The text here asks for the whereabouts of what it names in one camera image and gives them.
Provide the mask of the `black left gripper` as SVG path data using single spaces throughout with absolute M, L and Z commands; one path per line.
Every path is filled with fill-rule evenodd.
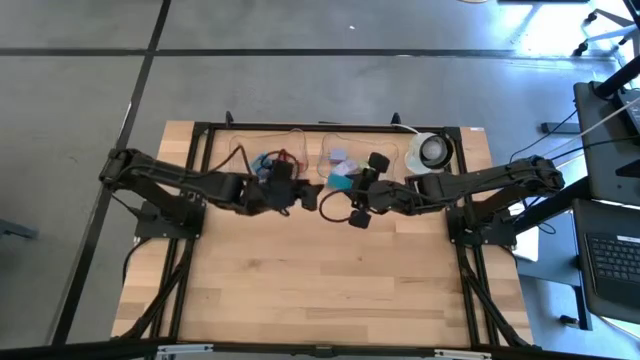
M 301 187 L 291 175 L 294 165 L 283 160 L 274 160 L 269 176 L 260 181 L 252 177 L 247 181 L 242 199 L 246 215 L 254 216 L 267 211 L 275 211 L 284 215 L 293 206 L 300 194 L 301 206 L 307 211 L 318 208 L 317 196 L 322 192 L 322 184 L 303 184 Z

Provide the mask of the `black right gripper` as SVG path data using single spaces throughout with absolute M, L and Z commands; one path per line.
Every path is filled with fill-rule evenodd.
M 356 209 L 351 212 L 348 224 L 359 229 L 369 227 L 371 215 L 368 212 L 385 214 L 400 211 L 400 204 L 392 190 L 394 182 L 381 179 L 388 171 L 390 159 L 381 153 L 372 152 L 368 165 L 359 173 L 347 176 L 352 181 L 347 197 L 351 201 L 351 207 Z

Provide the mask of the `office chair base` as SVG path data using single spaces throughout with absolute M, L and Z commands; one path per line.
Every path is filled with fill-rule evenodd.
M 619 25 L 620 28 L 599 35 L 586 37 L 573 50 L 572 55 L 581 56 L 585 51 L 589 49 L 589 45 L 591 43 L 617 37 L 620 38 L 620 41 L 618 42 L 619 46 L 626 44 L 628 41 L 632 41 L 634 55 L 640 55 L 640 9 L 636 9 L 634 6 L 632 6 L 629 12 L 631 16 L 630 19 L 615 15 L 600 8 L 596 8 L 595 10 L 590 12 L 584 20 L 585 25 L 588 25 L 597 20 L 598 16 L 601 15 L 602 17 L 605 17 Z

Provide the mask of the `clear plastic tray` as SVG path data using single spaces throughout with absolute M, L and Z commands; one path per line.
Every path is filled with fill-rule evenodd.
M 274 160 L 278 160 L 278 152 L 281 149 L 285 149 L 297 159 L 296 162 L 287 161 L 294 165 L 293 178 L 301 178 L 308 168 L 307 141 L 305 133 L 301 129 L 293 129 L 286 132 L 266 131 L 253 135 L 235 135 L 230 140 L 229 151 L 238 146 L 244 148 L 250 170 L 251 163 L 257 156 L 266 153 L 273 163 Z
M 366 161 L 368 163 L 369 156 L 372 152 L 385 155 L 390 159 L 390 165 L 387 173 L 383 175 L 381 179 L 395 179 L 395 161 L 398 159 L 399 150 L 394 143 L 389 141 L 366 140 L 364 134 L 342 135 L 340 133 L 328 133 L 321 141 L 317 165 L 317 172 L 319 176 L 325 180 L 326 187 L 327 177 L 332 173 L 333 168 L 340 163 L 329 161 L 329 151 L 334 148 L 345 149 L 348 154 L 347 160 L 354 160 L 357 163 L 358 161 Z

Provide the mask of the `white paper sheet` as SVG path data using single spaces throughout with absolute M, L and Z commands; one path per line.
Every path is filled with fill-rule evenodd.
M 521 259 L 537 262 L 539 258 L 539 229 L 532 227 L 516 236 L 513 254 Z

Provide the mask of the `grey desk base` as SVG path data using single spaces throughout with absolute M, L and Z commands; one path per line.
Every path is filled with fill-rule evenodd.
M 517 258 L 518 273 L 522 276 L 570 286 L 576 300 L 577 314 L 561 315 L 565 326 L 592 331 L 591 313 L 587 308 L 585 285 L 579 264 L 573 214 L 565 212 L 548 220 L 539 229 L 539 258 L 537 262 Z

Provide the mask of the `dark grey side desk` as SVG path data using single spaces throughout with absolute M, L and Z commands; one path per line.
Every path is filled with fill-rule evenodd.
M 612 114 L 616 107 L 593 94 L 589 83 L 573 86 L 579 126 L 586 131 Z M 622 177 L 616 170 L 640 160 L 640 145 L 627 140 L 631 134 L 620 115 L 582 136 L 585 146 L 586 183 L 593 199 L 640 207 L 640 178 Z

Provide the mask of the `black laptop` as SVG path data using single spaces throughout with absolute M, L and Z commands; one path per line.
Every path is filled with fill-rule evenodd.
M 588 310 L 640 324 L 640 210 L 588 200 L 572 209 Z

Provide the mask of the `black stand pole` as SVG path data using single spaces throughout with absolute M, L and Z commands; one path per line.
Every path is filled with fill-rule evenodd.
M 595 85 L 593 93 L 601 99 L 609 98 L 639 74 L 640 55 L 637 55 L 629 63 L 611 75 L 606 81 L 599 85 Z

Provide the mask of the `grey furniture foot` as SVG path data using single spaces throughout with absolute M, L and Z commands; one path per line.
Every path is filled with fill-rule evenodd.
M 38 231 L 20 224 L 0 219 L 0 238 L 11 235 L 25 239 L 34 239 L 37 237 Z

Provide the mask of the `black aluminium table frame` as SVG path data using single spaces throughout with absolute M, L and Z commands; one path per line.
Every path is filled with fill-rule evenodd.
M 328 133 L 389 141 L 404 155 L 411 135 L 382 125 L 202 123 L 169 121 L 158 159 L 204 170 L 224 159 L 235 135 L 301 129 L 308 168 L 317 172 Z M 266 352 L 335 358 L 348 355 L 476 354 L 476 344 L 507 345 L 481 302 L 462 285 L 446 213 L 374 217 L 367 230 L 324 221 L 296 206 L 290 217 L 243 217 L 208 206 L 186 281 L 169 296 L 142 339 L 173 337 L 184 353 Z M 185 240 L 152 239 L 131 258 L 112 336 L 125 335 L 186 250 Z M 464 249 L 492 300 L 524 341 L 533 343 L 515 259 L 500 247 Z

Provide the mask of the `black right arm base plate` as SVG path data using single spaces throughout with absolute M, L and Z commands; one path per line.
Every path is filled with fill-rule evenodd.
M 465 246 L 512 246 L 516 235 L 508 209 L 482 213 L 478 203 L 446 210 L 450 240 Z

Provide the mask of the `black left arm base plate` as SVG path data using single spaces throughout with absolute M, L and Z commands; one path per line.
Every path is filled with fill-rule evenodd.
M 180 196 L 142 203 L 134 235 L 141 238 L 196 238 L 201 235 L 206 208 Z

